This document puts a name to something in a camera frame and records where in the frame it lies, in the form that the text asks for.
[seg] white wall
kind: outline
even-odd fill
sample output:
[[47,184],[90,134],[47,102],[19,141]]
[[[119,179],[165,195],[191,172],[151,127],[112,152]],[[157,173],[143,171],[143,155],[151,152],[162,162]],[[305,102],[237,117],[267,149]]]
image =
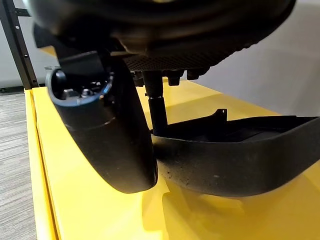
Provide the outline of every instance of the white wall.
[[[25,8],[22,0],[14,1],[16,8]],[[21,30],[23,33],[24,41],[27,46],[29,56],[33,65],[33,69],[37,78],[38,83],[42,84],[45,82],[47,70],[45,67],[56,67],[59,66],[57,59],[44,52],[41,52],[35,46],[32,29],[33,20],[31,17],[19,17]],[[0,88],[8,88],[21,86],[22,82],[9,49],[9,45],[0,24]]]
[[282,114],[320,114],[320,0],[298,0],[269,37],[197,83]]

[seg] black plastic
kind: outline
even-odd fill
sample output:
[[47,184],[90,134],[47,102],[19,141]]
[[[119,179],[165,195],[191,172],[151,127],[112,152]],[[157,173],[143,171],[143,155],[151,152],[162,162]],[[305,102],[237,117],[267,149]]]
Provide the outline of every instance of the black plastic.
[[152,136],[159,172],[204,194],[239,197],[287,183],[320,158],[320,118],[227,121],[227,110],[171,124]]
[[131,74],[124,63],[115,62],[110,81],[98,94],[63,99],[67,94],[57,92],[66,83],[57,78],[57,72],[47,78],[46,85],[62,121],[93,168],[112,187],[129,194],[156,184],[157,163]]

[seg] yellow surface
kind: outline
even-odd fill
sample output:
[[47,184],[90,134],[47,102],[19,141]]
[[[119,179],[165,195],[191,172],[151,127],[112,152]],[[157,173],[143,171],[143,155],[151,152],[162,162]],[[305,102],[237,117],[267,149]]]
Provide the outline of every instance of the yellow surface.
[[[145,91],[138,88],[138,93],[150,123]],[[33,96],[54,219],[62,240],[320,239],[319,163],[288,184],[251,197],[199,194],[161,176],[148,191],[124,194],[103,181],[79,151],[46,88],[33,89]],[[188,81],[177,87],[165,84],[164,97],[169,123],[203,117],[217,108],[227,108],[229,119],[274,115]],[[32,187],[37,190],[34,179]]]
[[33,91],[25,90],[24,94],[36,235],[38,240],[55,240],[58,238],[38,138]]

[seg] black metal frame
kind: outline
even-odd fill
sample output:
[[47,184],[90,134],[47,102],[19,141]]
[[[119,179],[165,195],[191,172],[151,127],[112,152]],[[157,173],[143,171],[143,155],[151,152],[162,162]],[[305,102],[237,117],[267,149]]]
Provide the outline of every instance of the black metal frame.
[[16,68],[26,90],[39,87],[18,17],[30,17],[28,11],[16,8],[13,0],[0,0],[0,20]]

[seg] gray carpet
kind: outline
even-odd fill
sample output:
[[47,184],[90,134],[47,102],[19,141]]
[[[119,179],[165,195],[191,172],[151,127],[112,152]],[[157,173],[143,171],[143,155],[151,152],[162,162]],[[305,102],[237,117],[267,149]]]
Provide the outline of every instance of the gray carpet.
[[36,238],[25,95],[0,94],[0,239]]

